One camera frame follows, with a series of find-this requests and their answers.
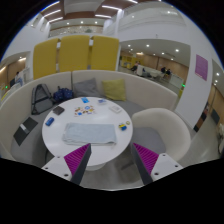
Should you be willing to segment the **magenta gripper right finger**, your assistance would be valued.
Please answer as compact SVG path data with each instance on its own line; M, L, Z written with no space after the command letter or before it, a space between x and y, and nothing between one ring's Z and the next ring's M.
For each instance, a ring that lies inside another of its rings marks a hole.
M168 154L157 154L137 143L133 144L131 152L144 185L182 169L182 166Z

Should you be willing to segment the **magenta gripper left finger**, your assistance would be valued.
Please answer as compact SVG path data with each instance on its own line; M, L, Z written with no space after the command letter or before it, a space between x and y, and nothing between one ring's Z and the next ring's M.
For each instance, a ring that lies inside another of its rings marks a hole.
M91 156L91 144L88 143L62 156L56 156L42 169L76 185L81 183L87 163Z

